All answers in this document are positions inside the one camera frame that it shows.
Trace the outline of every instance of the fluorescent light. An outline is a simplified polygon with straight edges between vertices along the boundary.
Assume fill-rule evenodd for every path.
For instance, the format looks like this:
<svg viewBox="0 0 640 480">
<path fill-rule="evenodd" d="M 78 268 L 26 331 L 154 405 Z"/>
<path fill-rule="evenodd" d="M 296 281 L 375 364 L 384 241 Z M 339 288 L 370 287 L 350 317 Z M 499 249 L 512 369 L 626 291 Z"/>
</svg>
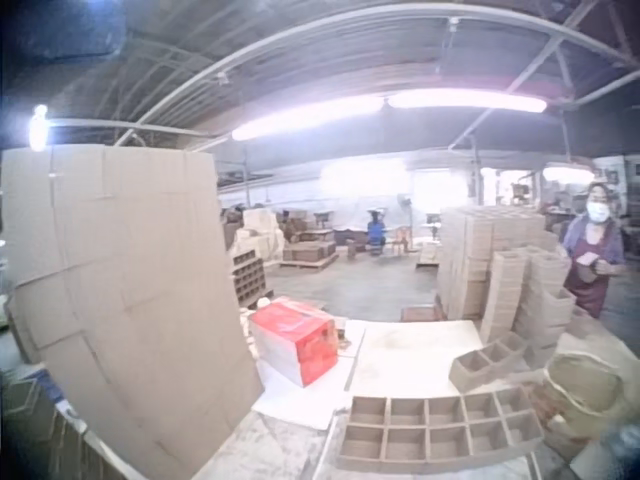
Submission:
<svg viewBox="0 0 640 480">
<path fill-rule="evenodd" d="M 266 135 L 294 132 L 318 127 L 344 118 L 369 115 L 384 105 L 382 97 L 347 97 L 322 103 L 311 103 L 253 120 L 236 128 L 234 140 L 249 140 Z"/>
<path fill-rule="evenodd" d="M 547 167 L 543 170 L 545 180 L 549 182 L 574 183 L 587 185 L 595 175 L 591 170 L 581 167 Z"/>
<path fill-rule="evenodd" d="M 409 175 L 399 158 L 339 160 L 322 169 L 322 191 L 335 197 L 408 193 Z"/>
<path fill-rule="evenodd" d="M 47 147 L 49 137 L 49 120 L 47 120 L 47 106 L 38 105 L 33 109 L 33 117 L 29 122 L 29 145 L 35 152 L 41 152 Z"/>
<path fill-rule="evenodd" d="M 540 113 L 547 108 L 544 100 L 486 90 L 464 88 L 429 88 L 407 90 L 390 96 L 394 108 L 478 107 Z"/>
</svg>

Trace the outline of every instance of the ceiling light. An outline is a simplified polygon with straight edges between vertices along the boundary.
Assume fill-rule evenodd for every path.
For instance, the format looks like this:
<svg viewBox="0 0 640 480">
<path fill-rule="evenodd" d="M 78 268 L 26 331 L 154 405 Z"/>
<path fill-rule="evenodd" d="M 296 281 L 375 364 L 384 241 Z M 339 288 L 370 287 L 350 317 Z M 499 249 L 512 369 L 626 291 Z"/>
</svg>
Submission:
<svg viewBox="0 0 640 480">
<path fill-rule="evenodd" d="M 478 107 L 540 113 L 547 108 L 544 100 L 464 88 L 429 88 L 407 90 L 388 98 L 394 108 Z"/>
<path fill-rule="evenodd" d="M 35 152 L 41 152 L 47 147 L 49 137 L 49 121 L 47 120 L 47 106 L 38 105 L 33 109 L 33 117 L 29 122 L 29 145 Z"/>
<path fill-rule="evenodd" d="M 318 127 L 350 117 L 369 115 L 384 105 L 382 97 L 347 97 L 322 103 L 312 103 L 253 120 L 236 128 L 234 140 L 249 140 L 266 135 L 294 132 Z"/>
</svg>

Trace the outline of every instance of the purple shirt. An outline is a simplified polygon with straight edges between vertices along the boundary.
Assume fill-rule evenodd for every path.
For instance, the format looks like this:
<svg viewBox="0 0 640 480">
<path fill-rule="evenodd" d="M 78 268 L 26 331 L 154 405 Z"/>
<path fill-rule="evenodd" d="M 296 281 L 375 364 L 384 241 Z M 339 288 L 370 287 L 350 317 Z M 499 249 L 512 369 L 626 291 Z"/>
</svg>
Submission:
<svg viewBox="0 0 640 480">
<path fill-rule="evenodd" d="M 585 238 L 585 231 L 589 223 L 587 214 L 580 215 L 571 222 L 564 237 L 562 246 L 567 250 L 569 257 L 574 257 L 576 246 L 580 239 Z M 605 239 L 603 245 L 602 258 L 611 265 L 624 265 L 624 248 L 622 246 L 622 235 L 617 225 L 611 225 L 611 232 Z"/>
</svg>

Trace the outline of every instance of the flattened cardboard box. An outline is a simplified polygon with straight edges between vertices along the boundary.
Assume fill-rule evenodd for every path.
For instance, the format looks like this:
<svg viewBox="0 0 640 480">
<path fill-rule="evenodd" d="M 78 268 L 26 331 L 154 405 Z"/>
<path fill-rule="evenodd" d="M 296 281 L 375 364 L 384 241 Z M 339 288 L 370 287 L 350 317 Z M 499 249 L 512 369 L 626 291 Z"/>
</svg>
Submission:
<svg viewBox="0 0 640 480">
<path fill-rule="evenodd" d="M 262 392 L 210 155 L 4 153 L 16 318 L 89 427 L 149 479 L 191 478 Z"/>
</svg>

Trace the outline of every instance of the red box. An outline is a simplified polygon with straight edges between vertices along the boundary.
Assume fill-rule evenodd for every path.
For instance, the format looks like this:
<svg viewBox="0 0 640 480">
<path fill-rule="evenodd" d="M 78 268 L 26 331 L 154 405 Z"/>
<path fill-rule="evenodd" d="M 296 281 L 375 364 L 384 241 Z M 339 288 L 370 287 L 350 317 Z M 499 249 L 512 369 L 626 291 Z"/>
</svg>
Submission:
<svg viewBox="0 0 640 480">
<path fill-rule="evenodd" d="M 333 316 L 286 297 L 251 315 L 251 333 L 260 358 L 303 387 L 338 361 Z"/>
</svg>

